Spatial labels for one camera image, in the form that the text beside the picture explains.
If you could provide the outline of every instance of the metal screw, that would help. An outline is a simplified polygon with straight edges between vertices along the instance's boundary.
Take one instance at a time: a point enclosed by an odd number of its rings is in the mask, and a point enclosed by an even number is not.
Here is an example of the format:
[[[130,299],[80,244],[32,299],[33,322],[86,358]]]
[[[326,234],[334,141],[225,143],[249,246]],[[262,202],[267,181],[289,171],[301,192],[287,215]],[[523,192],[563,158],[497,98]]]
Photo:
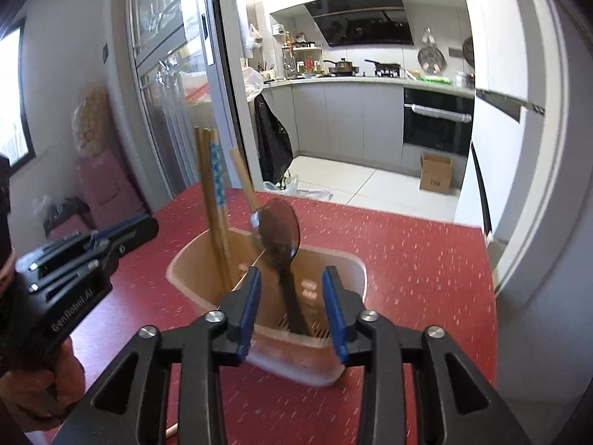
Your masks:
[[[206,321],[209,323],[220,323],[225,318],[226,316],[224,316],[222,311],[210,311],[206,313]]]
[[[156,333],[157,330],[154,326],[143,326],[140,328],[140,331],[138,331],[140,337],[144,339],[155,337]]]
[[[368,321],[371,323],[379,319],[379,313],[372,310],[364,310],[363,312],[361,311],[360,317],[361,320]]]
[[[428,336],[435,339],[440,339],[445,335],[445,330],[440,326],[429,326],[426,332]]]

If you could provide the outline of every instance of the white floor tile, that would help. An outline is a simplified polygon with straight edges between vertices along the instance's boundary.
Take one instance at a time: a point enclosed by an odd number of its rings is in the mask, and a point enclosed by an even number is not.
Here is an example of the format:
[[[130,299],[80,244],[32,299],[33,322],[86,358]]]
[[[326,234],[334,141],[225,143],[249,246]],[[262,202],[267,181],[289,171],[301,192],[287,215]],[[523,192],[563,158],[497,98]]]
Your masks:
[[[414,209],[437,220],[452,220],[459,200],[459,190],[450,194],[420,189],[420,179],[395,172],[377,171],[363,185],[358,195]]]
[[[355,194],[375,172],[369,167],[299,156],[290,166],[299,181]]]
[[[354,194],[353,193],[343,192],[341,190],[332,189],[332,188],[329,188],[329,187],[323,187],[322,185],[310,184],[309,182],[301,182],[301,181],[299,181],[298,188],[299,188],[299,190],[301,190],[301,189],[303,189],[303,190],[307,190],[307,189],[324,189],[324,190],[328,190],[328,191],[330,191],[333,194],[333,196],[331,197],[331,199],[329,199],[329,200],[327,200],[327,199],[316,199],[315,197],[310,197],[310,199],[323,200],[325,202],[331,202],[331,203],[334,203],[334,204],[348,204],[348,202],[352,199],[352,197],[354,197]]]

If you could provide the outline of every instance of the black range hood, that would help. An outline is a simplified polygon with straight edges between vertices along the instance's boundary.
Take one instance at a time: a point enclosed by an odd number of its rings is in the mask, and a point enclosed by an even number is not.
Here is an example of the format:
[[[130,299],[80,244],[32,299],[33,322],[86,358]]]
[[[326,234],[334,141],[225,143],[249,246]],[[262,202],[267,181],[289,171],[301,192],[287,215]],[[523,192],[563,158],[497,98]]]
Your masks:
[[[305,7],[330,47],[414,44],[402,0],[318,0]]]

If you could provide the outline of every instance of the wooden chopsticks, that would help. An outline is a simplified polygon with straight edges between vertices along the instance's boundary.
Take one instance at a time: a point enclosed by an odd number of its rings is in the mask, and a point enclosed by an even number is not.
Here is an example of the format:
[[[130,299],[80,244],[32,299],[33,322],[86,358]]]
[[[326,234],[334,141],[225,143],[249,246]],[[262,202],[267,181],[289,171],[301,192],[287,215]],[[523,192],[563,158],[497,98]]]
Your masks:
[[[239,152],[239,149],[233,148],[231,149],[231,156],[233,162],[235,163],[236,172],[239,174],[243,192],[245,193],[245,197],[247,197],[247,202],[251,208],[251,212],[256,212],[257,209],[262,206],[260,205],[259,200],[257,200],[256,193],[253,191],[251,179],[249,178],[249,173],[247,172],[247,167],[245,167],[245,162],[243,161],[241,152]]]
[[[235,287],[232,279],[231,253],[228,242],[228,213],[224,183],[222,180],[221,151],[216,129],[194,128],[198,149],[198,167],[202,179],[202,189],[208,212],[208,223],[218,269],[220,270],[223,292]]]

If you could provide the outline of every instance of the cardboard box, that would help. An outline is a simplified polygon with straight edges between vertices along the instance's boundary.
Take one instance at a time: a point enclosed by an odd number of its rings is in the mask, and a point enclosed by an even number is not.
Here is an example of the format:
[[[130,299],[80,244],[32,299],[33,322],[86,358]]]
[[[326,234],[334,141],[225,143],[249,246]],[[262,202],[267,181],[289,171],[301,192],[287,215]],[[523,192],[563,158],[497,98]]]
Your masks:
[[[420,157],[420,164],[420,188],[448,194],[453,177],[453,161],[449,157],[424,154]]]

